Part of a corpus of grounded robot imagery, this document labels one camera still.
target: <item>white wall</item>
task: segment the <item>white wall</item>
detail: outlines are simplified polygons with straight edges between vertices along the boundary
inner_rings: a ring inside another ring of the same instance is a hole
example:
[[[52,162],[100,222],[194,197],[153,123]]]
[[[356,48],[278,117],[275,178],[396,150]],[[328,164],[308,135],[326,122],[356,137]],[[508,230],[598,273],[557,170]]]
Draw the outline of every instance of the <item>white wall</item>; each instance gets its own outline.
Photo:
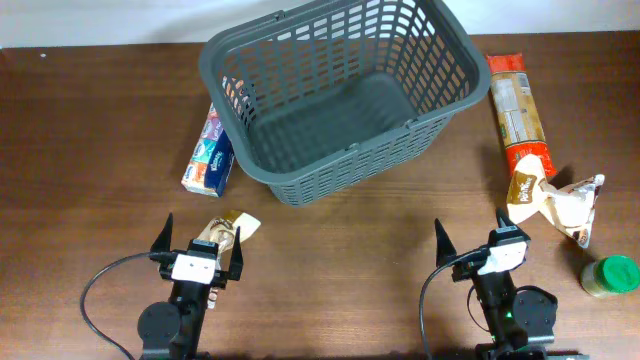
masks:
[[[306,2],[0,0],[0,46],[201,42],[223,29]],[[640,0],[445,2],[470,34],[640,29]]]

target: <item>jar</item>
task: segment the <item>jar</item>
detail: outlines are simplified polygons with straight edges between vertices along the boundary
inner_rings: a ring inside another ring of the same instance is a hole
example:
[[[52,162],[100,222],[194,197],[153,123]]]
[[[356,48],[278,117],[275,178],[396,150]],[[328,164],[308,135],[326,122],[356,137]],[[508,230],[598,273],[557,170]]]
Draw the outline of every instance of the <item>jar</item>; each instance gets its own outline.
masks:
[[[580,283],[586,292],[598,298],[626,294],[640,285],[640,269],[631,258],[614,255],[587,265]]]

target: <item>gray basket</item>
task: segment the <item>gray basket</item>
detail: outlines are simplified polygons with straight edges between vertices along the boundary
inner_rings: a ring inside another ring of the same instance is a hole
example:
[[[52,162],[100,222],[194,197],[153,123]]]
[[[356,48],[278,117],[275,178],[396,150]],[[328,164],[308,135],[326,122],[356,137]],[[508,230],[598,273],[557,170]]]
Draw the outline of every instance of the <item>gray basket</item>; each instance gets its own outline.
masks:
[[[318,0],[214,36],[199,65],[238,163],[290,205],[418,156],[489,89],[441,0]]]

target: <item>brown tabletop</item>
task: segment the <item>brown tabletop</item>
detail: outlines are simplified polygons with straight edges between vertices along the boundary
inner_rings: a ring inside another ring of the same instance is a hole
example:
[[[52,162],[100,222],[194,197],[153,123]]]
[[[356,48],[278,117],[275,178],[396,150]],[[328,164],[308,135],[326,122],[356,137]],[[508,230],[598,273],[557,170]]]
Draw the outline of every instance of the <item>brown tabletop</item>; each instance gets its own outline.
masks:
[[[567,180],[607,176],[591,246],[541,215],[516,285],[559,298],[556,350],[640,357],[640,292],[598,300],[577,276],[592,257],[640,260],[640,33],[479,36],[483,52],[522,51],[552,157]],[[0,357],[123,359],[82,322],[78,297],[107,263],[147,251],[167,214],[183,248],[229,209],[263,226],[242,280],[207,314],[200,349],[262,358],[420,351],[418,295],[435,267],[433,220],[459,251],[487,240],[509,183],[487,97],[454,117],[425,154],[305,208],[282,205],[235,166],[223,198],[180,185],[209,106],[202,44],[0,52]],[[449,273],[427,294],[435,349],[489,342]],[[89,294],[88,312],[136,356],[140,312],[171,285],[148,261]],[[479,305],[471,307],[482,316]]]

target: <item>kleenex box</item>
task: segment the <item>kleenex box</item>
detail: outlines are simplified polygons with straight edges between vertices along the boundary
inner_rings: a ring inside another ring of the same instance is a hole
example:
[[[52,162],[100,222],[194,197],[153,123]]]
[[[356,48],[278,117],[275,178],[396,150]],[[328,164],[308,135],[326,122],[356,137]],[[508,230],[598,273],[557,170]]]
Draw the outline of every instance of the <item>kleenex box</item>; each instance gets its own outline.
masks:
[[[229,137],[211,104],[200,140],[182,177],[182,185],[194,193],[220,197],[227,185],[234,159]]]

